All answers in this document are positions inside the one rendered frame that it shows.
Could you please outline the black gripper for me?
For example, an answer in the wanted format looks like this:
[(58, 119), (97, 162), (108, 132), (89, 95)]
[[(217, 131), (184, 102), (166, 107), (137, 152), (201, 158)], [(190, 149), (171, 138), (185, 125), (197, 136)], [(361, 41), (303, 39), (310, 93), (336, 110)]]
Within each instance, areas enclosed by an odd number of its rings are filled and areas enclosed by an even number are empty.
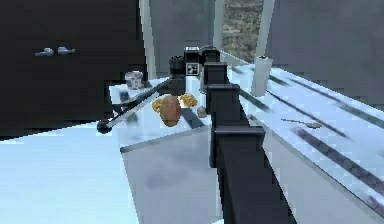
[(109, 133), (112, 128), (138, 112), (152, 100), (159, 96), (160, 90), (168, 88), (171, 95), (183, 95), (186, 90), (186, 64), (183, 56), (174, 56), (169, 59), (169, 75), (165, 81), (119, 104), (113, 104), (112, 108), (117, 115), (111, 119), (100, 120), (97, 123), (97, 131), (101, 134)]

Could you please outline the oblong orange brown fruit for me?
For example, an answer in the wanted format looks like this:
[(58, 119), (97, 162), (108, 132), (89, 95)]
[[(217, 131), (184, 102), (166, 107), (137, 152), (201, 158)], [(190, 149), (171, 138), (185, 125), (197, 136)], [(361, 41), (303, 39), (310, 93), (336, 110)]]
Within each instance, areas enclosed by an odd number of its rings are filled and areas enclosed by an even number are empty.
[(160, 118), (168, 127), (175, 126), (181, 116), (179, 100), (175, 96), (166, 96), (160, 107)]

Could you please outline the grey metal cup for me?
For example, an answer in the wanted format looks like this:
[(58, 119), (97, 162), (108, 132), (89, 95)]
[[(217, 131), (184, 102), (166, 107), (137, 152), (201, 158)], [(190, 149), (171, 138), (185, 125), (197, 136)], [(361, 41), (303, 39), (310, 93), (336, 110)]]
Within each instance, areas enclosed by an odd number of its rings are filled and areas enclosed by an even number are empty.
[(133, 90), (142, 88), (144, 86), (142, 78), (143, 73), (140, 71), (127, 72), (125, 74), (127, 87)]

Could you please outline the black fridge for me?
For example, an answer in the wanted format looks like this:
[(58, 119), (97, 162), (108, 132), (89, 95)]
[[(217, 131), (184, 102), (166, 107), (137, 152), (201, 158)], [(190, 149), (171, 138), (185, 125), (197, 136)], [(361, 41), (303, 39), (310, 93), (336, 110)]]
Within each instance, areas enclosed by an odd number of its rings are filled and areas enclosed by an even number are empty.
[(0, 0), (0, 140), (109, 118), (110, 86), (146, 70), (139, 0)]

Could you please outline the white tall cylinder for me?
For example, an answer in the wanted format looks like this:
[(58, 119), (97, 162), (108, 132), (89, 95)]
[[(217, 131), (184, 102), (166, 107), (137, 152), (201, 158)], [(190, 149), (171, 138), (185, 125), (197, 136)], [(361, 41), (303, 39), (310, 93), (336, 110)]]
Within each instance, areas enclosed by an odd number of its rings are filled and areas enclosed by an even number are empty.
[(265, 95), (273, 60), (266, 56), (258, 56), (254, 60), (254, 75), (250, 93), (255, 97)]

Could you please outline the white framed window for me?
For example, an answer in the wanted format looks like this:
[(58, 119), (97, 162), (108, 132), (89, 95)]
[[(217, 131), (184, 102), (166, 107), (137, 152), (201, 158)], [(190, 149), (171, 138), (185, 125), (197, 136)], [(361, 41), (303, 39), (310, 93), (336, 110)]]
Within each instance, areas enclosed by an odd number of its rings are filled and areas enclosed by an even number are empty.
[(264, 4), (268, 0), (223, 0), (221, 48), (252, 63), (256, 55)]

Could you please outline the white kitchen counter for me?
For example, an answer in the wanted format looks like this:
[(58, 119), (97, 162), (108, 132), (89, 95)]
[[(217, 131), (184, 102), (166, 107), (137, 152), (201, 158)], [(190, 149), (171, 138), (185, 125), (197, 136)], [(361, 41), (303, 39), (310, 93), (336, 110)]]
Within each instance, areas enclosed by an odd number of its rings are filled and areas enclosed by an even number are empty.
[[(384, 112), (279, 68), (250, 96), (254, 67), (229, 70), (240, 102), (266, 131), (264, 148), (297, 224), (384, 224)], [(197, 118), (196, 108), (187, 109)], [(281, 119), (318, 122), (321, 128)], [(151, 105), (113, 128), (136, 213), (134, 224), (224, 224), (208, 164), (209, 118), (163, 124)]]

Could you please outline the grey spoon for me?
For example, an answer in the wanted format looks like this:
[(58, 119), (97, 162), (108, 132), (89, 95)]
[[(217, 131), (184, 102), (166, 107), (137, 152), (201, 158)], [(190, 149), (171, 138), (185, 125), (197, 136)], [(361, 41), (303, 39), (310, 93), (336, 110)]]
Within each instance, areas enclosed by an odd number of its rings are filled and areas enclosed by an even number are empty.
[(311, 129), (318, 129), (318, 128), (321, 128), (321, 127), (322, 127), (322, 124), (320, 124), (320, 123), (318, 123), (318, 122), (305, 122), (305, 121), (292, 120), (292, 119), (285, 119), (285, 118), (282, 118), (281, 120), (282, 120), (282, 121), (286, 121), (286, 122), (293, 122), (293, 123), (303, 124), (303, 125), (305, 125), (306, 127), (311, 128)]

